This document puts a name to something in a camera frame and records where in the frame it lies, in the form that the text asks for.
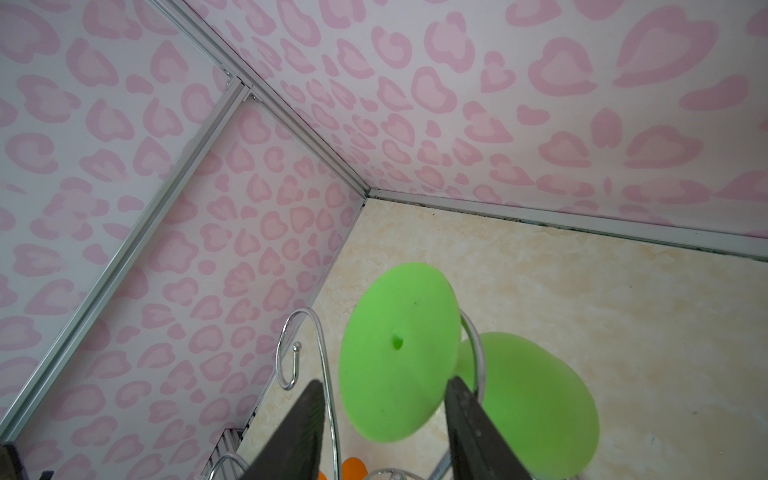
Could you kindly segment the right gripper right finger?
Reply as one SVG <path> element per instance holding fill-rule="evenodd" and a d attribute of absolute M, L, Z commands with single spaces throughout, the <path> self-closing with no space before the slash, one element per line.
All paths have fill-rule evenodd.
<path fill-rule="evenodd" d="M 460 377 L 448 382 L 444 405 L 454 479 L 531 478 Z"/>

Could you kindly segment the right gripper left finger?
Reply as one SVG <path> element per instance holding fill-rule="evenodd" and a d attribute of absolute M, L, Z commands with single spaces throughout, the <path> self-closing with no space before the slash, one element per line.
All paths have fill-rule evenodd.
<path fill-rule="evenodd" d="M 240 479 L 317 479 L 324 423 L 323 384 L 312 380 Z"/>

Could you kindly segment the orange wine glass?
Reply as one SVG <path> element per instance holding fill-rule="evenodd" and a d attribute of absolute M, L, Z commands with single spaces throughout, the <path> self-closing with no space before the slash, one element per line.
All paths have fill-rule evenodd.
<path fill-rule="evenodd" d="M 368 475 L 365 464 L 356 457 L 350 457 L 341 464 L 342 480 L 363 480 Z"/>

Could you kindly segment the green wine glass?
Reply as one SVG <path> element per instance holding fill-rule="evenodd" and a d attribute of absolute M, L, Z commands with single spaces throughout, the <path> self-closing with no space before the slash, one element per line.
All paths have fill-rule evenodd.
<path fill-rule="evenodd" d="M 485 360 L 482 406 L 507 445 L 537 479 L 566 479 L 593 459 L 600 427 L 595 400 L 564 361 L 521 336 L 479 336 Z M 406 263 L 378 277 L 360 298 L 342 337 L 339 384 L 351 425 L 391 443 L 421 429 L 458 376 L 476 367 L 448 279 Z"/>

